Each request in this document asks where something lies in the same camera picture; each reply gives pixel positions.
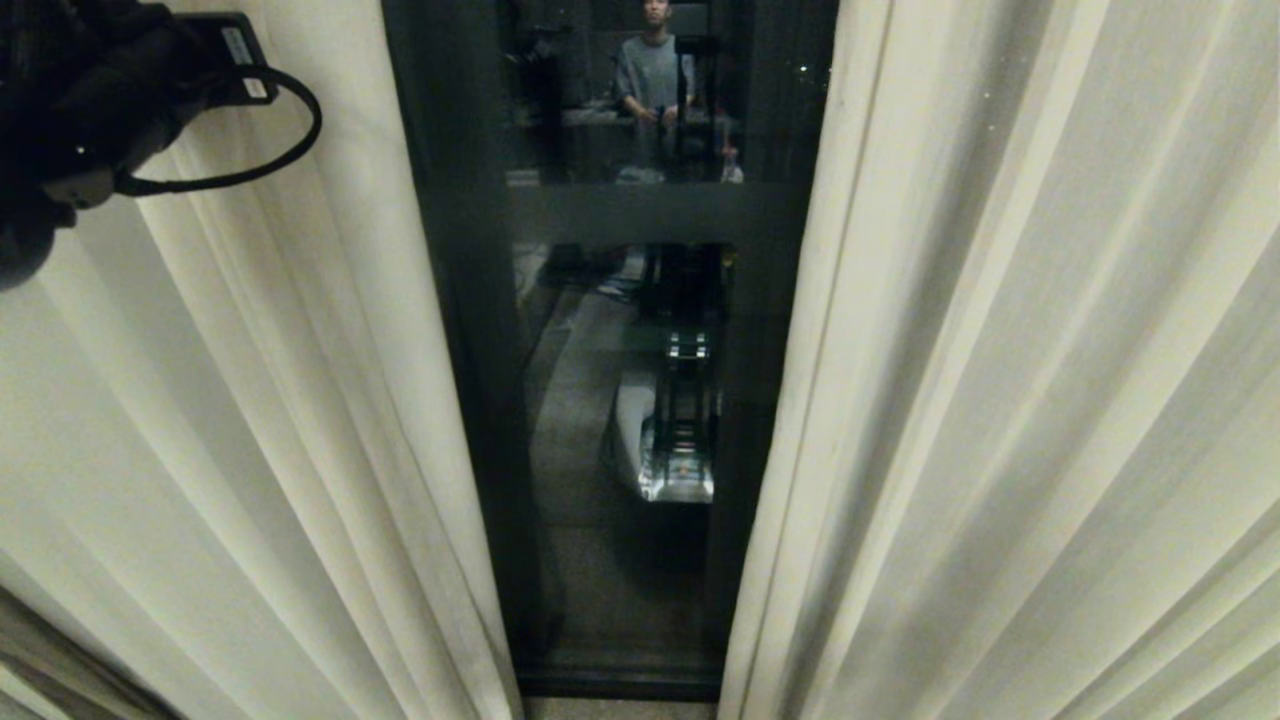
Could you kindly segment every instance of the black cable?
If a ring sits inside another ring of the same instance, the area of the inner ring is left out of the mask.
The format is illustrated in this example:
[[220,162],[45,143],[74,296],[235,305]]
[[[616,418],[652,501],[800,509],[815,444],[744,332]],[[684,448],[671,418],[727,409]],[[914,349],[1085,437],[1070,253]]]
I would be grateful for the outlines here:
[[128,173],[120,173],[115,178],[116,192],[128,197],[146,197],[148,195],[163,195],[166,192],[193,192],[197,190],[232,187],[266,177],[275,170],[292,164],[298,158],[306,155],[307,150],[311,150],[316,138],[320,137],[320,126],[324,122],[324,115],[320,113],[320,101],[316,100],[311,88],[302,85],[302,81],[288,73],[268,68],[266,65],[237,65],[234,69],[223,73],[221,77],[227,81],[260,79],[264,82],[274,82],[275,85],[284,87],[289,92],[297,95],[298,99],[306,104],[307,109],[311,110],[311,129],[307,131],[307,135],[298,141],[297,145],[288,149],[283,155],[270,163],[259,165],[257,168],[195,181],[148,181],[136,178]]

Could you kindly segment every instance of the man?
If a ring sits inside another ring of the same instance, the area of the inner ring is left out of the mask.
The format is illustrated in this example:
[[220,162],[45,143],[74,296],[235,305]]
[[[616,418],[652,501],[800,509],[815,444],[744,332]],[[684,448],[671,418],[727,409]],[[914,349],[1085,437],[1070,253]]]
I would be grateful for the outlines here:
[[[680,101],[676,36],[667,32],[669,0],[644,0],[644,35],[622,44],[616,86],[622,106],[636,119],[635,163],[657,168],[660,167],[659,154],[669,156],[675,149],[675,133],[671,132],[664,133],[659,145],[658,126],[668,129],[676,126]],[[686,55],[684,60],[686,88],[691,94],[694,59]]]

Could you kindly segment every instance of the glass door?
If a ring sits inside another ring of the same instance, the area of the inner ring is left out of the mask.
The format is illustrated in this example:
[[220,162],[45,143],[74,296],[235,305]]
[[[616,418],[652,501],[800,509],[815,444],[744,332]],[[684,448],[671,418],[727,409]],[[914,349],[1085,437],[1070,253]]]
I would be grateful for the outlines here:
[[837,0],[384,0],[522,691],[714,700]]

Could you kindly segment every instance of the white curtain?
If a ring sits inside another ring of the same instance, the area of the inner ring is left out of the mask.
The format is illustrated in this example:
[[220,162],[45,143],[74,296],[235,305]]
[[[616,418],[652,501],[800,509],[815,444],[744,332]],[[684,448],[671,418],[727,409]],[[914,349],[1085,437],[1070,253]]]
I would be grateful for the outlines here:
[[[189,717],[520,714],[378,0],[242,9],[315,150],[114,200],[0,296],[0,584]],[[209,113],[146,177],[278,154]]]
[[1276,717],[1276,4],[837,32],[721,717]]

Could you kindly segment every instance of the curtain fold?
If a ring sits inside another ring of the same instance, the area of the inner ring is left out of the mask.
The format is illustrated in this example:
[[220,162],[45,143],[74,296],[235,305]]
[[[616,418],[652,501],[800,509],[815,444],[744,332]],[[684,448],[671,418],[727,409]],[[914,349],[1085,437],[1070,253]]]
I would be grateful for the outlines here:
[[[0,583],[191,717],[518,716],[379,4],[219,9],[324,135],[87,213],[0,299]],[[209,113],[140,174],[307,122]]]
[[1276,28],[842,4],[722,717],[1280,710]]

